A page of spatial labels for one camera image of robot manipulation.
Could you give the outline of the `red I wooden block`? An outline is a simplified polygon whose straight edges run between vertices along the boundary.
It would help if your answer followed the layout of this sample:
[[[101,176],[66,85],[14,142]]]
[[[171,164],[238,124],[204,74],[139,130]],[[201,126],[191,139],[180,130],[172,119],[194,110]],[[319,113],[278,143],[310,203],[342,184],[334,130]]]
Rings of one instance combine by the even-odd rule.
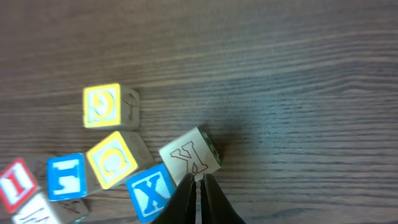
[[[1,171],[1,202],[7,213],[16,213],[47,188],[47,160],[51,157],[51,154],[17,157]]]

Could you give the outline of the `blue X wooden block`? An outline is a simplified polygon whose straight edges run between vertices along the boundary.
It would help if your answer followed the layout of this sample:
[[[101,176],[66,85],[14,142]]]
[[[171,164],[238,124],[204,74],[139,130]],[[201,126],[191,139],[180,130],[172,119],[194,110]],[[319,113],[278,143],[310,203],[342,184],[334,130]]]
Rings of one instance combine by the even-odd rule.
[[[162,212],[175,186],[166,166],[157,164],[126,181],[132,204],[141,223],[149,223]]]

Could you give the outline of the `plain W wooden block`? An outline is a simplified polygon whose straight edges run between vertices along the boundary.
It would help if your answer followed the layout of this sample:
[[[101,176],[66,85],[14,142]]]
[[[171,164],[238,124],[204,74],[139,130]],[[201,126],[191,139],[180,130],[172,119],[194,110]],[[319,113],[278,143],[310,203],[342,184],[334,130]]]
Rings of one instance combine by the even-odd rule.
[[[12,216],[13,224],[68,224],[80,223],[89,214],[82,199],[48,200],[44,193],[33,196]]]

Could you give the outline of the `blue L wooden block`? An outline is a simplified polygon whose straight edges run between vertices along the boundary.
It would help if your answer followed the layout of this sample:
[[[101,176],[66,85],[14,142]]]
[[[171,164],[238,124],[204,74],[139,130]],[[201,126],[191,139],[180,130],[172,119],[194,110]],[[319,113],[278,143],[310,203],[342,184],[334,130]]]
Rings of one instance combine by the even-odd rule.
[[[101,190],[100,183],[83,153],[47,160],[47,194],[50,201],[83,198]]]

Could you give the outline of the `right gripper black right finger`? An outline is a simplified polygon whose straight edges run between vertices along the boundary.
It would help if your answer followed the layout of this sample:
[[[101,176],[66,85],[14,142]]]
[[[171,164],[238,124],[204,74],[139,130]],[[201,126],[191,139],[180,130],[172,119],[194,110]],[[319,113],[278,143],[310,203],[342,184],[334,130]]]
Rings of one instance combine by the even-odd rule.
[[[202,224],[246,224],[212,174],[205,174],[200,184]]]

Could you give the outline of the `yellow G wooden block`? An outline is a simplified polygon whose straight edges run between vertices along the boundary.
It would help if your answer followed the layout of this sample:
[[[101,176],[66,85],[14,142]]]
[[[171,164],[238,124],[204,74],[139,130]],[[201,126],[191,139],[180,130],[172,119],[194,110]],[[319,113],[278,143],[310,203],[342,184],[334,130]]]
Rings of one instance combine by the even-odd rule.
[[[120,83],[85,87],[83,125],[87,129],[139,129],[139,93]]]

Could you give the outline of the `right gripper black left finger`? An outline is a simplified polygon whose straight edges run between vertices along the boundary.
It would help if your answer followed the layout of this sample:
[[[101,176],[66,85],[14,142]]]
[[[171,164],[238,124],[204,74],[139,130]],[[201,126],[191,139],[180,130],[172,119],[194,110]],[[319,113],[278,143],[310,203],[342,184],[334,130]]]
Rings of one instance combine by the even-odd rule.
[[[161,214],[152,224],[195,224],[196,181],[192,173],[184,176]]]

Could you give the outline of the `plain K wooden block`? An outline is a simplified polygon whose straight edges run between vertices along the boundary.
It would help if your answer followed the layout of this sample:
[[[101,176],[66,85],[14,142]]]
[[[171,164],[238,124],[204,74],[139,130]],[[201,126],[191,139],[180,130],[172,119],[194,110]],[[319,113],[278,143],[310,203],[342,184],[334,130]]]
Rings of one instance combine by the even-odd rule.
[[[204,174],[212,174],[222,166],[211,139],[198,127],[160,148],[159,154],[176,185],[187,173],[199,181]]]

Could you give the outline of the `yellow C wooden block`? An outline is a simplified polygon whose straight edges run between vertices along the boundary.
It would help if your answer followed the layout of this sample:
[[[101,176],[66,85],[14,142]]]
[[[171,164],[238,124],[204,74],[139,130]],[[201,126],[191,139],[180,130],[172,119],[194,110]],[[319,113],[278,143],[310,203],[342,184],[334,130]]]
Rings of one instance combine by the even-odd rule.
[[[155,164],[141,135],[132,131],[112,132],[86,156],[102,189],[119,185]]]

